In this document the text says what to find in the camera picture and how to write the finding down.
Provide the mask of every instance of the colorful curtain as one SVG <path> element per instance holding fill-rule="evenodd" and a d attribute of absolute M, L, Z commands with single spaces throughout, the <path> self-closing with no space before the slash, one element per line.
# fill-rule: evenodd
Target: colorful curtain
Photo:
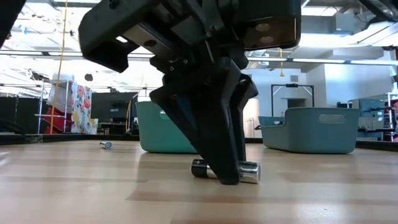
<path fill-rule="evenodd" d="M 91 119 L 92 90 L 77 83 L 72 84 L 72 132 L 96 134 L 98 119 Z"/>

